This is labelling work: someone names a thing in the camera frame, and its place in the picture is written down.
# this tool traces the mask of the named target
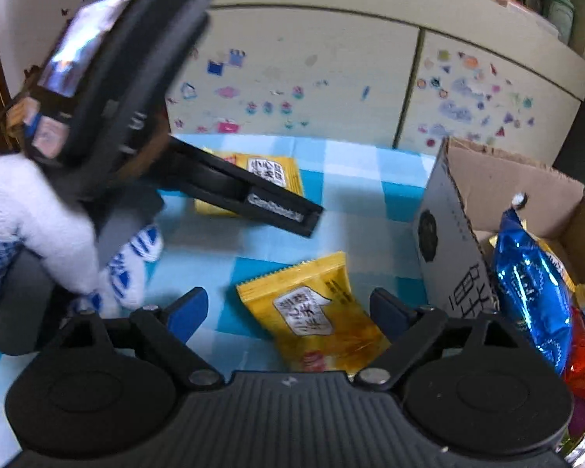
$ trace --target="round black cover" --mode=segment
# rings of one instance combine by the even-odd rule
[[[537,353],[486,346],[415,370],[404,406],[439,444],[496,457],[554,448],[573,403]]]
[[[175,400],[160,368],[84,347],[41,354],[15,381],[5,408],[23,448],[81,459],[121,452],[156,433]]]

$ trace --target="gloved finger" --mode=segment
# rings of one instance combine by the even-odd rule
[[[42,258],[50,276],[64,288],[88,294],[99,271],[95,229],[84,209],[67,205],[39,167],[21,154],[0,157],[10,168],[5,188],[20,219],[23,244]]]

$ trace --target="cabinet door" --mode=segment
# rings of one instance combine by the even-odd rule
[[[428,32],[397,147],[436,154],[454,135],[552,164],[579,105],[518,65]]]
[[[218,9],[167,96],[173,131],[392,146],[418,29],[323,10]]]

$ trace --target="cardboard box flap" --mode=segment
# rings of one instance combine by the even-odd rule
[[[529,232],[557,238],[585,195],[584,186],[575,179],[500,149],[451,138],[444,142],[438,160],[443,155],[464,211],[477,231],[497,232],[501,215],[511,207],[515,194],[525,193],[527,203],[519,215]]]
[[[572,262],[572,274],[575,275],[572,278],[576,283],[585,283],[585,198],[560,237],[560,243]]]

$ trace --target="ribbed black surface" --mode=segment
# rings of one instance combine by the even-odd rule
[[[386,393],[344,373],[236,373],[222,390],[189,396],[178,415],[139,447],[98,460],[24,452],[11,468],[566,468],[552,452],[491,463],[442,452]]]

